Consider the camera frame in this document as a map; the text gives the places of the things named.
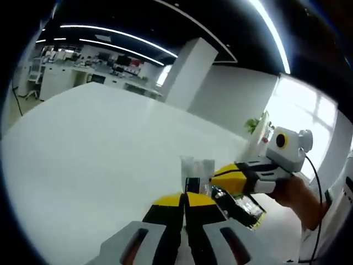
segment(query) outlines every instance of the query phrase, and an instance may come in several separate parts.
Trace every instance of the white wall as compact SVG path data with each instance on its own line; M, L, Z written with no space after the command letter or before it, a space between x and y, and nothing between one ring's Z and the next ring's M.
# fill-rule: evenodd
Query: white wall
M148 82L151 84L156 84L161 74L163 67L154 66L148 62L144 62L140 72L138 73L139 77L148 77Z
M248 139L244 123L262 115L276 82L267 73L212 66L188 112Z
M342 112L338 111L331 143L318 169L322 192L325 192L341 173L349 153L352 135L353 124ZM311 187L317 190L316 180L313 180Z

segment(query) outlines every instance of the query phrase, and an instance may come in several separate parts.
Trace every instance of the floor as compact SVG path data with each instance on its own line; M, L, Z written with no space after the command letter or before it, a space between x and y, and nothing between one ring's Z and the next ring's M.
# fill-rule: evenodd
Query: floor
M34 96L29 97L27 100L23 97L18 97L18 102L21 107L23 115L25 115L27 112L29 112L31 109L34 107L38 106L42 101L39 99L35 99ZM11 93L11 98L10 98L10 113L8 117L8 126L9 128L16 123L16 121L21 118L21 114L16 102L16 98L13 93Z

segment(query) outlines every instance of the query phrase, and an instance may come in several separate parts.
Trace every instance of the black cable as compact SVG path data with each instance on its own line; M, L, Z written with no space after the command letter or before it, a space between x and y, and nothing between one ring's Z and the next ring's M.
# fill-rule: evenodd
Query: black cable
M313 261L315 261L315 254L316 254L316 250L318 248L318 245L319 245L319 240L320 240L320 233L321 233L321 227L322 227L322 218L321 218L321 211L322 211L322 205L323 205L323 202L322 202L322 191L321 191L321 185L320 185L320 180L319 180L319 176L318 176L318 173L316 172L316 169L313 165L313 163L311 162L311 160L309 159L309 157L305 156L305 158L309 161L310 165L313 167L313 170L314 170L314 173L315 173L315 177L316 177L316 180L318 182L318 187L319 187L319 196L320 196L320 223L319 223L319 229L318 229L318 237L316 238L316 243L315 243L315 247L314 247L314 251L313 251L313 254L311 256L311 259L309 260L309 264L312 264Z
M13 94L15 96L16 101L17 101L18 110L20 111L21 116L23 116L20 103L18 102L18 98L17 98L17 95L15 93L15 88L13 87L13 81L11 81L11 86L12 86L12 92L13 92Z
M215 174L214 177L218 177L218 176L225 175L225 174L232 173L232 172L240 172L240 171L241 171L240 169L230 169L230 170Z

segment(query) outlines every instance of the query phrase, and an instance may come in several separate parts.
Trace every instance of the yellow object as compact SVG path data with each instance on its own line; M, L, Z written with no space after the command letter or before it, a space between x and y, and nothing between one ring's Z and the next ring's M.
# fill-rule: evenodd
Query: yellow object
M204 194L197 194L193 192L187 192L189 198L189 205L191 207L194 206L206 206L206 205L214 205L216 202L212 200L210 197Z
M212 185L219 186L231 194L243 193L246 182L246 176L243 172L239 171L234 163L222 167L210 180Z
M263 218L264 218L265 214L266 214L266 212L264 211L261 214L260 218L257 220L256 224L251 226L251 230L255 231L257 228L259 228L261 222L263 221Z
M153 205L159 205L159 206L179 206L179 201L180 201L180 196L181 193L175 193L171 195L166 195L163 197L160 197L158 200L156 200Z

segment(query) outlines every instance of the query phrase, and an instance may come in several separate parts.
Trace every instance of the computer monitor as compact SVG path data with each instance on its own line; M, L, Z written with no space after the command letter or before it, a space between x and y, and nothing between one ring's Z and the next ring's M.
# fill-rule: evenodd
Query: computer monitor
M106 52L100 52L98 53L98 59L102 61L108 61L110 58L110 54L107 54Z
M129 66L130 63L131 63L131 59L129 57L127 57L126 55L122 55L122 56L119 56L117 59L116 59L116 63L118 65L126 65L126 66Z

